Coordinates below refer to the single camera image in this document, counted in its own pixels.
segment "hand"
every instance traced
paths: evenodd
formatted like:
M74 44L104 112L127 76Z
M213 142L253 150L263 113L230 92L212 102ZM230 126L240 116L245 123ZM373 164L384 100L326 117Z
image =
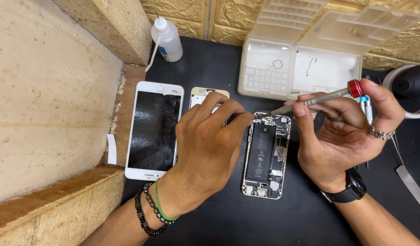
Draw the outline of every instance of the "hand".
M405 111L385 87L362 79L360 86L377 108L372 125L377 131L393 132L403 121ZM323 92L300 95L303 101ZM303 171L325 192L337 193L345 188L345 170L376 157L386 141L369 134L366 116L360 105L351 98L339 97L313 106L293 105L296 127L300 134L298 161ZM327 118L314 132L310 112L321 112ZM331 118L342 115L345 122Z
M222 105L212 113L218 103ZM224 127L232 114L237 117ZM174 218L197 208L225 186L253 118L238 102L217 92L210 92L202 105L181 117L175 128L178 162L157 183L166 216Z

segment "black screen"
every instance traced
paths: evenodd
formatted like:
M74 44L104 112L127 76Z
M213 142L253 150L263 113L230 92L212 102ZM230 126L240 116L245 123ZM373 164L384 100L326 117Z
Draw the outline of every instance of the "black screen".
M137 92L129 168L168 171L174 161L181 97Z

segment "plastic bottle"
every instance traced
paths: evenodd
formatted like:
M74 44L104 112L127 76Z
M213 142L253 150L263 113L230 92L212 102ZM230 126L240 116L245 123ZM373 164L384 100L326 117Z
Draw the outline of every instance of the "plastic bottle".
M183 51L180 36L174 23L163 17L155 19L151 35L155 43L157 43L158 37L161 36L158 50L166 61L176 62L181 59Z

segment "black battery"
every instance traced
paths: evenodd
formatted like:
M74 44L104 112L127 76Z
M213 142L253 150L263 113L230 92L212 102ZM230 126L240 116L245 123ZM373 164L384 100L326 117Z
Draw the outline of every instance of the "black battery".
M245 179L269 182L276 126L254 123Z

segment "plastic storage box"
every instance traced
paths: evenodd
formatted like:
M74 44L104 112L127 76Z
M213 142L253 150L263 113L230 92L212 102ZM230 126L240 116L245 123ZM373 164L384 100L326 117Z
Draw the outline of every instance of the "plastic storage box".
M237 91L296 100L361 78L363 54L420 21L420 14L367 6L328 10L297 42L328 0L265 0L243 45Z

